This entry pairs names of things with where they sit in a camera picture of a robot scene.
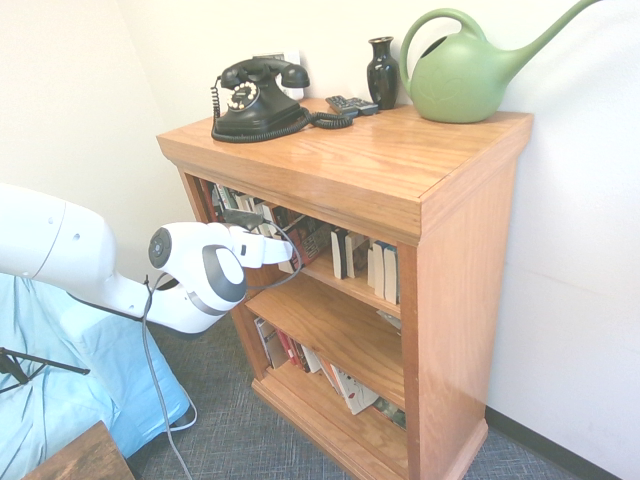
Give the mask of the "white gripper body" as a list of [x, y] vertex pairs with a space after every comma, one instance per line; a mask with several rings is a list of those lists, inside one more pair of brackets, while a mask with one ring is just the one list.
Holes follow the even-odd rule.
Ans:
[[289, 261], [294, 252], [290, 242], [254, 234], [241, 226], [229, 227], [233, 247], [231, 250], [243, 267], [260, 268], [263, 265]]

